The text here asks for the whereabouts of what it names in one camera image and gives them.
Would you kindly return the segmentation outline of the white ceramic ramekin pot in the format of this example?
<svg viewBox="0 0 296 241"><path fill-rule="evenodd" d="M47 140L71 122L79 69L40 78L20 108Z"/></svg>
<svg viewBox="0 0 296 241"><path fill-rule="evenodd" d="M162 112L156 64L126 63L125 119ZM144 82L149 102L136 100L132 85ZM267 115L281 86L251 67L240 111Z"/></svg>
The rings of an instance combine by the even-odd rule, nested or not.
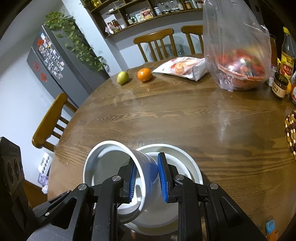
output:
<svg viewBox="0 0 296 241"><path fill-rule="evenodd" d="M119 176L119 169L127 165L130 158L137 166L137 179L133 199L125 204L120 198L123 178ZM135 220L157 198L159 175L156 160L117 141L100 142L90 151L85 161L84 183L95 186L107 179L120 183L115 196L120 205L117 213L122 223Z"/></svg>

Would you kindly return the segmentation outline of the white ribbed bowl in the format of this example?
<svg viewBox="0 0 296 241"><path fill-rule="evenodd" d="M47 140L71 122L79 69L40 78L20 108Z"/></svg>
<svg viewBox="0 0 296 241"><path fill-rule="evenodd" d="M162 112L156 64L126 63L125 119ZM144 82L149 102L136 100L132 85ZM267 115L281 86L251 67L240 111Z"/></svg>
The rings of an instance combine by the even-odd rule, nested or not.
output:
<svg viewBox="0 0 296 241"><path fill-rule="evenodd" d="M178 228L178 208L182 199L181 186L176 180L192 180L203 184L201 171L184 150L168 144L151 144L138 148L159 165L158 195L147 209L125 227L143 235L166 235Z"/></svg>

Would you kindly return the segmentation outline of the wooden chair at left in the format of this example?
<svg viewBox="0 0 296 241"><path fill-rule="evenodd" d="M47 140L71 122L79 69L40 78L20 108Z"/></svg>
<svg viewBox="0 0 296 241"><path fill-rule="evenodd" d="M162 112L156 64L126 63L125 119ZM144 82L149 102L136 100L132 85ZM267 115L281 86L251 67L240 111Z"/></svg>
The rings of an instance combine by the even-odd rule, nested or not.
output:
<svg viewBox="0 0 296 241"><path fill-rule="evenodd" d="M65 128L58 124L58 121L61 121L65 125L69 124L69 121L62 117L62 109L64 106L69 108L73 113L77 111L77 108L68 101L67 94L59 94L48 109L32 137L32 144L34 147L38 149L46 148L54 152L55 145L48 142L48 139L51 136L57 139L61 138L61 134L57 133L55 129L63 133Z"/></svg>

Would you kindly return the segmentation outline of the orange tangerine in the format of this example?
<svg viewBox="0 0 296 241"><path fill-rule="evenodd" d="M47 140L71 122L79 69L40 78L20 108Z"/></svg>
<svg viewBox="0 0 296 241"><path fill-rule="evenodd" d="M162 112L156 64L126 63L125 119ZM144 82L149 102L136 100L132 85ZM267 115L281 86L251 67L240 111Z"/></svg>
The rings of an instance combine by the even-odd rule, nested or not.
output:
<svg viewBox="0 0 296 241"><path fill-rule="evenodd" d="M141 82L147 82L150 81L152 78L152 71L149 68L142 68L137 73L137 78Z"/></svg>

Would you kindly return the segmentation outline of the white snack package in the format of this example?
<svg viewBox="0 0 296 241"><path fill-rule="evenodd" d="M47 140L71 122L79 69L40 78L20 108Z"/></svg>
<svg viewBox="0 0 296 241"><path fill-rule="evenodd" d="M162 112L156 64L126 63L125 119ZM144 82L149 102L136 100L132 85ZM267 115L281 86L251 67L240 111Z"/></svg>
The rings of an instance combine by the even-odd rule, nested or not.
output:
<svg viewBox="0 0 296 241"><path fill-rule="evenodd" d="M205 58L195 57L177 57L153 70L153 73L173 75L196 82L208 72Z"/></svg>

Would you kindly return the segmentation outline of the grey refrigerator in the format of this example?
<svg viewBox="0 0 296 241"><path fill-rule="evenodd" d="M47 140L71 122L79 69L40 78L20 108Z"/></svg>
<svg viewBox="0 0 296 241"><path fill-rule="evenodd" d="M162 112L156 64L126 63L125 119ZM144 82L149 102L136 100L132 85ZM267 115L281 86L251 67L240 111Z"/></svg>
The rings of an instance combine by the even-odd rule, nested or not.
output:
<svg viewBox="0 0 296 241"><path fill-rule="evenodd" d="M42 25L30 48L27 63L53 98L65 93L79 108L109 74L80 60L78 53L72 51L73 47L63 31L53 31Z"/></svg>

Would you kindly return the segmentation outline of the wooden bead trivet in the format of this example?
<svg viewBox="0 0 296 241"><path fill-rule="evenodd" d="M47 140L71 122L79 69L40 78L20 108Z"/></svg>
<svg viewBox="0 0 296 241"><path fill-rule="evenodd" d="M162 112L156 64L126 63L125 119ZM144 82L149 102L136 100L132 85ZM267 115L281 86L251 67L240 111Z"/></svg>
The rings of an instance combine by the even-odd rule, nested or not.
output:
<svg viewBox="0 0 296 241"><path fill-rule="evenodd" d="M295 109L289 113L285 118L285 134L286 140L289 145L290 152L293 155L294 160L296 159L296 112Z"/></svg>

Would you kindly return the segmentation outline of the wooden chair back left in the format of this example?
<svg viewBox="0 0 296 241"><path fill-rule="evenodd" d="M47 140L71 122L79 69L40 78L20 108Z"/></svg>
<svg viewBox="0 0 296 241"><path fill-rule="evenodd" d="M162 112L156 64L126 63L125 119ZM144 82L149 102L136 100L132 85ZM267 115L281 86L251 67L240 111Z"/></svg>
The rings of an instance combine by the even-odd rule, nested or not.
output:
<svg viewBox="0 0 296 241"><path fill-rule="evenodd" d="M148 59L147 59L147 56L144 52L142 44L148 44L148 47L149 47L151 54L152 54L152 59L154 62L156 62L156 61L158 61L158 59L156 57L152 43L154 43L154 46L157 51L159 59L160 60L168 59L169 55L168 55L168 51L166 50L166 47L164 44L164 38L169 37L173 56L177 57L178 53L177 53L177 48L175 45L175 40L173 37L174 33L175 33L175 31L172 28L166 28L166 29L163 29L160 31L150 33L150 34L136 37L133 39L133 43L138 46L145 63L148 62Z"/></svg>

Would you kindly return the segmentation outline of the brown sauce jar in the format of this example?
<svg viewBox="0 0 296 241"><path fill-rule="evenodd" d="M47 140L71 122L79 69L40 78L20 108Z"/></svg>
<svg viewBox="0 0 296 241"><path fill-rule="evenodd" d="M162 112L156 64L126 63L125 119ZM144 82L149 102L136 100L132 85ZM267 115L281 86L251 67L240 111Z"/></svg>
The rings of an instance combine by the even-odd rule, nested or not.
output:
<svg viewBox="0 0 296 241"><path fill-rule="evenodd" d="M274 75L274 81L271 88L275 97L278 99L283 99L285 97L287 87L288 79L279 72L276 72Z"/></svg>

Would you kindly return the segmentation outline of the plastic bag of strawberries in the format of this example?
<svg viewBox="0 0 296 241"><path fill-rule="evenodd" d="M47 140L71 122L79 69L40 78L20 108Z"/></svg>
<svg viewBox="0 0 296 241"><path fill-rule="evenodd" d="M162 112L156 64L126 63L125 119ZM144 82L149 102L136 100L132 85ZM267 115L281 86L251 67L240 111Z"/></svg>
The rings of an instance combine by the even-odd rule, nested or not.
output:
<svg viewBox="0 0 296 241"><path fill-rule="evenodd" d="M250 90L271 76L269 31L245 1L204 1L206 66L227 91Z"/></svg>

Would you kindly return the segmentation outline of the green hanging plant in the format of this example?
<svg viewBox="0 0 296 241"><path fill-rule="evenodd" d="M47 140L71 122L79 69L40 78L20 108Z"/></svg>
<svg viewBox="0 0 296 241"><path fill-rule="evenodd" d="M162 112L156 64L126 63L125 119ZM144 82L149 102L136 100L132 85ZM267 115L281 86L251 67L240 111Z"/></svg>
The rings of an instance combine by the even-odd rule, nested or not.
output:
<svg viewBox="0 0 296 241"><path fill-rule="evenodd" d="M54 11L46 15L44 25L54 31L56 37L66 40L65 47L74 53L80 62L98 72L106 69L107 63L102 56L95 54L72 16Z"/></svg>

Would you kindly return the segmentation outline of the yellow cap sauce bottle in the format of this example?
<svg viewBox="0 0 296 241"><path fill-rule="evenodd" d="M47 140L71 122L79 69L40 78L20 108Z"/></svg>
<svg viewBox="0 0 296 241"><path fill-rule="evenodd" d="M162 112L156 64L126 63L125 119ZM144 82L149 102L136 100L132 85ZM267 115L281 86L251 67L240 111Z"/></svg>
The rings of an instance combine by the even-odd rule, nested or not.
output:
<svg viewBox="0 0 296 241"><path fill-rule="evenodd" d="M280 73L286 77L287 80L291 80L295 64L295 52L292 45L293 39L286 27L283 27L283 31L285 37L281 48Z"/></svg>

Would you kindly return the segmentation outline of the wooden wall shelf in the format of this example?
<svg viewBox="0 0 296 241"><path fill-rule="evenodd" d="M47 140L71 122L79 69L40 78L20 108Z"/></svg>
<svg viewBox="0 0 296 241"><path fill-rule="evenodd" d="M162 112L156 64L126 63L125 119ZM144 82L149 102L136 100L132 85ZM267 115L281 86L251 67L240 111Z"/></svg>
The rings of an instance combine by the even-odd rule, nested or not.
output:
<svg viewBox="0 0 296 241"><path fill-rule="evenodd" d="M81 1L103 37L163 16L201 11L203 1Z"/></svg>

